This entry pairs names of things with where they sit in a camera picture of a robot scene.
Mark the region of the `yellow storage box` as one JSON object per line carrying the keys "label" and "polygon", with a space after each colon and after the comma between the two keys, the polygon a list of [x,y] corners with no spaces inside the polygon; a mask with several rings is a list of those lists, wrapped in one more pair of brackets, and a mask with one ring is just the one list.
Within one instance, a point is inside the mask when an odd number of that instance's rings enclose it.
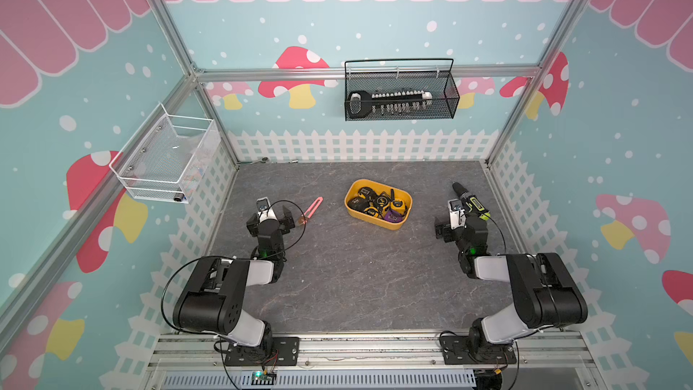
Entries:
{"label": "yellow storage box", "polygon": [[[367,212],[353,211],[348,207],[348,202],[357,196],[357,192],[362,187],[370,187],[377,194],[375,208],[369,209]],[[411,210],[413,209],[413,197],[407,191],[395,188],[390,185],[385,185],[380,182],[374,182],[371,180],[361,179],[355,181],[344,198],[344,205],[348,210],[348,214],[353,218],[362,220],[364,222],[376,225],[383,229],[388,230],[399,230],[404,223],[408,220],[411,215]],[[384,213],[388,209],[393,209],[405,216],[402,223],[392,224],[384,221]]]}

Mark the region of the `yellow black tape measure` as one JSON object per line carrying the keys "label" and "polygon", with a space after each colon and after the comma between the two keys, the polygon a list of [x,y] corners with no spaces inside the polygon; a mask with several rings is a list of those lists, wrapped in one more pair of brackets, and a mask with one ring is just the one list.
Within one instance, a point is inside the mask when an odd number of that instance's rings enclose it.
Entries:
{"label": "yellow black tape measure", "polygon": [[370,187],[362,187],[358,190],[357,196],[348,202],[348,207],[353,211],[367,212],[371,208],[375,208],[375,202],[378,194]]}

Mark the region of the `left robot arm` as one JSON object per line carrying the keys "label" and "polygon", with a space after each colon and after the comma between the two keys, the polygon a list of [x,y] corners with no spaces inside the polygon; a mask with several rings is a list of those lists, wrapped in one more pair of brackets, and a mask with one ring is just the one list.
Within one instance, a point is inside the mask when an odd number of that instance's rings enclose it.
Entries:
{"label": "left robot arm", "polygon": [[248,258],[202,256],[174,271],[160,302],[166,325],[181,333],[215,336],[228,345],[218,350],[224,356],[236,350],[252,361],[276,358],[271,324],[246,312],[244,301],[248,287],[279,281],[290,249],[283,237],[305,227],[309,218],[299,211],[296,220],[287,207],[282,212],[275,214],[274,205],[260,200],[257,213],[247,220],[247,229],[257,240]]}

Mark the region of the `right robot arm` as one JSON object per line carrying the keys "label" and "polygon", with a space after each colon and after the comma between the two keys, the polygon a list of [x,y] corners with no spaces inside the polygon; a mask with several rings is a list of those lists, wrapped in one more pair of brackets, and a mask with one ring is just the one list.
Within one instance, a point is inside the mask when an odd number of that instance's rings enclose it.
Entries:
{"label": "right robot arm", "polygon": [[476,319],[465,351],[475,361],[548,328],[562,329],[588,319],[588,305],[556,253],[500,254],[487,251],[487,221],[458,209],[449,221],[434,222],[435,236],[458,248],[458,263],[470,279],[508,283],[512,302],[500,312]]}

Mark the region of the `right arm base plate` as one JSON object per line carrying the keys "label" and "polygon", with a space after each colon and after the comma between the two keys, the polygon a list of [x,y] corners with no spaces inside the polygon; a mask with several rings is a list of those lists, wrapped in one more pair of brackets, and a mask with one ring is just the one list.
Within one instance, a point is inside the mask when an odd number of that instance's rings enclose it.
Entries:
{"label": "right arm base plate", "polygon": [[506,368],[517,363],[513,344],[489,344],[476,337],[443,332],[439,344],[446,365]]}

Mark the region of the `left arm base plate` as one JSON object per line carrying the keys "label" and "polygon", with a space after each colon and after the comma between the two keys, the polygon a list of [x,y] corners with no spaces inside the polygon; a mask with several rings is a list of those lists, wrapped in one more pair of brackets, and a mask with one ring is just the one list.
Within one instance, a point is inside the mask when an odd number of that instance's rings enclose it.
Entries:
{"label": "left arm base plate", "polygon": [[298,363],[301,339],[298,337],[273,337],[265,339],[258,347],[234,346],[224,350],[227,367],[287,366]]}

